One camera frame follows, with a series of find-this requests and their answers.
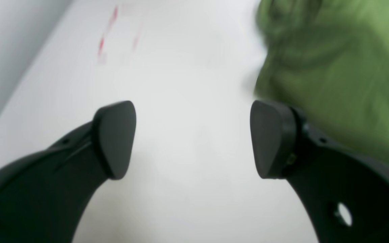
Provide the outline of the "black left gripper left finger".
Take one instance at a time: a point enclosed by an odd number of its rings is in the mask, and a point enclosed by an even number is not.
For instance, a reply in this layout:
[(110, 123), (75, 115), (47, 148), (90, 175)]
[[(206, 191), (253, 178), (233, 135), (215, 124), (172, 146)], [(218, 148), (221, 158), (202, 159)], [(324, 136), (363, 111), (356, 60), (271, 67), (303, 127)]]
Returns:
[(135, 129), (134, 104), (114, 103), (48, 149), (1, 168), (0, 243), (72, 242), (96, 190), (125, 176)]

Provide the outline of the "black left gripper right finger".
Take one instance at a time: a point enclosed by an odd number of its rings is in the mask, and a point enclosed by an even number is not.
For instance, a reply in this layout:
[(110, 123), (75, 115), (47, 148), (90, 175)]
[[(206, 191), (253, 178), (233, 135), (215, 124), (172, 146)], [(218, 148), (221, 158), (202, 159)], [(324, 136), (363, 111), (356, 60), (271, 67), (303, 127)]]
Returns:
[(389, 243), (389, 165), (347, 150), (282, 103), (253, 102), (250, 131), (262, 179), (285, 179), (320, 243)]

